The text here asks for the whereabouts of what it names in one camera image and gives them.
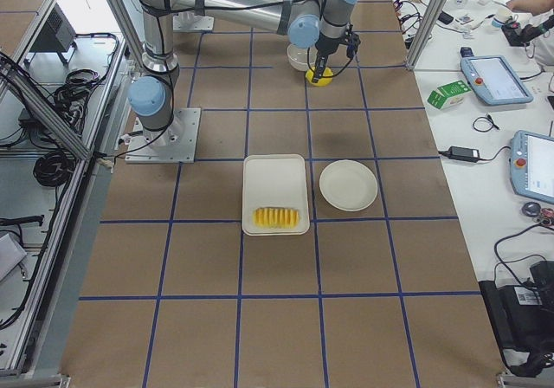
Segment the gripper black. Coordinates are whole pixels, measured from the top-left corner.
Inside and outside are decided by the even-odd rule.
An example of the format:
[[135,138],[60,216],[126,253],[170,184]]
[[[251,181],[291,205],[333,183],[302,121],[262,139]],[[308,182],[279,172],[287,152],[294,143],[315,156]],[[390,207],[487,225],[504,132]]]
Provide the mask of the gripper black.
[[337,52],[340,45],[346,46],[346,57],[353,59],[358,52],[360,45],[360,37],[357,33],[346,30],[339,37],[326,36],[323,33],[319,34],[319,39],[315,43],[317,50],[316,60],[314,62],[314,76],[320,78],[325,68],[327,67],[327,58]]

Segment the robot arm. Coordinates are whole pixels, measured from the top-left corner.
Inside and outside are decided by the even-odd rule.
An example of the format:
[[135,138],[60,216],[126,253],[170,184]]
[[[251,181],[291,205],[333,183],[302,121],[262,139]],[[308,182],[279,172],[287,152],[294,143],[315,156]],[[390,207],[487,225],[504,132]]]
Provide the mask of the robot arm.
[[174,109],[179,64],[174,52],[173,19],[180,13],[212,16],[250,28],[287,36],[299,49],[314,49],[308,64],[311,83],[332,78],[330,55],[344,45],[348,58],[358,51],[351,25],[358,0],[138,0],[143,14],[144,42],[138,58],[145,74],[128,93],[142,125],[146,146],[165,147],[183,133]]

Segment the person forearm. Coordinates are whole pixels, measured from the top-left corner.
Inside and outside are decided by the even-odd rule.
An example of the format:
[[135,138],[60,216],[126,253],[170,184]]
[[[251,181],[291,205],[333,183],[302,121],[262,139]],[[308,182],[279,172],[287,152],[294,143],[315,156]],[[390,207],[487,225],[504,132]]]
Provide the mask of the person forearm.
[[510,0],[506,3],[506,7],[514,12],[536,16],[553,10],[553,0]]

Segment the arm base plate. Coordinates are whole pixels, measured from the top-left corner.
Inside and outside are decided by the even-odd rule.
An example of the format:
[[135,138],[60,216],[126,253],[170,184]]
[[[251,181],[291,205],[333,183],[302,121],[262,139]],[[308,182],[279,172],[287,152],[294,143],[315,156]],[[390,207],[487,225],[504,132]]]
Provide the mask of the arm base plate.
[[173,17],[173,31],[178,33],[210,32],[214,27],[214,18],[198,16],[193,12],[181,12]]
[[128,164],[173,164],[193,163],[196,156],[200,108],[178,108],[173,114],[171,125],[163,134],[144,130],[136,117],[134,131],[141,134],[132,136],[128,142],[130,152],[124,155]]

